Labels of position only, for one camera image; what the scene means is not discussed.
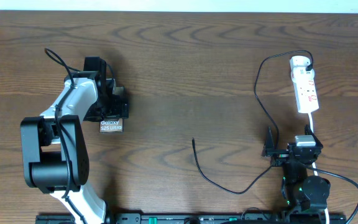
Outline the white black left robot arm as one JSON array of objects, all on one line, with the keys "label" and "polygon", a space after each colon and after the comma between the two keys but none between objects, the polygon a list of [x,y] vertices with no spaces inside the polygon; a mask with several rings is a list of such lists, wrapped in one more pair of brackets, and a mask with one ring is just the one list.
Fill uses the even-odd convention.
[{"label": "white black left robot arm", "polygon": [[21,121],[24,180],[61,201],[74,223],[113,223],[107,203],[88,182],[90,164],[81,128],[84,121],[121,133],[129,116],[125,88],[107,78],[100,57],[86,57],[82,70],[69,69],[64,88],[39,116]]}]

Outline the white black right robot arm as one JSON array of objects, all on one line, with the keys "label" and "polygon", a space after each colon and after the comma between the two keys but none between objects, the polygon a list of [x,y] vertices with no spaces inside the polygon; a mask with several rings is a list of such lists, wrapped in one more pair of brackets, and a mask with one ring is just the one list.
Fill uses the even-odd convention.
[{"label": "white black right robot arm", "polygon": [[304,135],[296,136],[295,142],[287,144],[286,149],[277,149],[271,130],[267,131],[263,155],[271,158],[271,166],[283,169],[282,194],[288,209],[282,215],[287,222],[300,215],[319,216],[327,208],[329,180],[307,173],[322,149],[323,145],[308,125]]}]

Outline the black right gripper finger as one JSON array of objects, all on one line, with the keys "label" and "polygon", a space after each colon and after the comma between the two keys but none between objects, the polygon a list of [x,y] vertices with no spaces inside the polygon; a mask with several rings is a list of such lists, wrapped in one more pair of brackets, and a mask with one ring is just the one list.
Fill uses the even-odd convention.
[{"label": "black right gripper finger", "polygon": [[315,141],[315,146],[316,147],[322,147],[323,145],[321,144],[320,140],[315,136],[314,132],[311,130],[310,125],[306,124],[305,125],[305,135],[309,135],[312,136],[314,141]]},{"label": "black right gripper finger", "polygon": [[271,156],[274,153],[275,144],[273,142],[273,135],[271,128],[268,127],[264,147],[262,149],[262,156]]}]

